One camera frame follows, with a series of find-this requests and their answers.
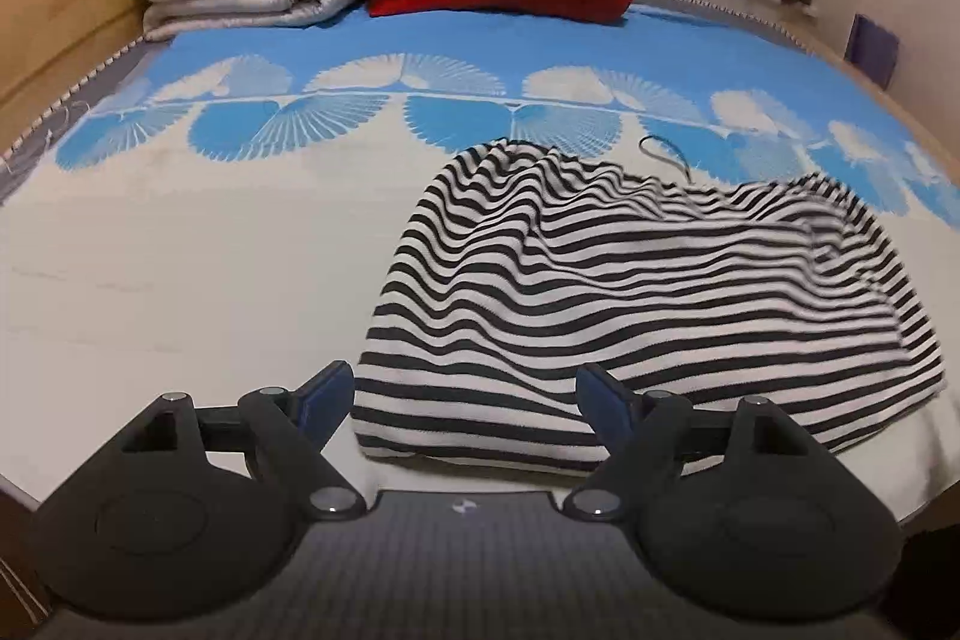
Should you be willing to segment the blue white patterned bedspread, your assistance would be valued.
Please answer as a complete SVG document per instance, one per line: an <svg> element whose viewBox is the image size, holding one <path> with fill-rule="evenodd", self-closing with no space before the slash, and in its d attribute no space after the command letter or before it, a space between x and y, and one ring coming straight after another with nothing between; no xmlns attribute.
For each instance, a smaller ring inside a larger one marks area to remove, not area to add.
<svg viewBox="0 0 960 640"><path fill-rule="evenodd" d="M139 50L54 113L2 208L2 473L44 498L156 396L229 404L356 366L421 193L466 149L532 143L671 184L830 177L869 206L939 341L939 392L833 448L898 516L958 479L958 191L864 89L708 11L612 26L364 11ZM361 486L511 486L560 473L331 457Z"/></svg>

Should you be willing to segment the striped hoodie with white vest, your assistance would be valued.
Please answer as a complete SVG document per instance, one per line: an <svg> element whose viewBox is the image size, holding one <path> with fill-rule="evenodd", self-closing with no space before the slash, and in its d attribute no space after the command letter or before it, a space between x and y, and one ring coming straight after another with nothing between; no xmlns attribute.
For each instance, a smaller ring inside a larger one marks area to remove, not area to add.
<svg viewBox="0 0 960 640"><path fill-rule="evenodd" d="M587 473L605 455L576 403L590 364L709 411L765 396L830 448L946 381L884 227L830 177L692 187L532 143L459 152L374 307L359 447Z"/></svg>

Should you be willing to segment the purple bag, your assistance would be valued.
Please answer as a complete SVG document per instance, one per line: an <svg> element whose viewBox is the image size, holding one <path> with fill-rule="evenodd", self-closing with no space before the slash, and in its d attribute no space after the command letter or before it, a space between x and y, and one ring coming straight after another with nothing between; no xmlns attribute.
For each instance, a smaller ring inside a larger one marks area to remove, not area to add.
<svg viewBox="0 0 960 640"><path fill-rule="evenodd" d="M900 39L864 14L856 14L844 51L844 60L861 71L874 85L887 89L892 82Z"/></svg>

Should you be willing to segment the wooden bed frame edge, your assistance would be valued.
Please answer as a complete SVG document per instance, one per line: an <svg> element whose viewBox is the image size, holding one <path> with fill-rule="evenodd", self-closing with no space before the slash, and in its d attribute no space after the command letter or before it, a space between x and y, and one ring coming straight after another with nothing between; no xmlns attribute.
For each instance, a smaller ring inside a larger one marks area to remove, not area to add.
<svg viewBox="0 0 960 640"><path fill-rule="evenodd" d="M802 16L784 18L778 28L790 35L799 47L849 76L914 136L919 147L944 170L953 185L958 184L957 156L889 92L898 55L893 35L889 32L871 34L867 32L866 23L854 21L850 42L843 49L835 50L818 37L812 19Z"/></svg>

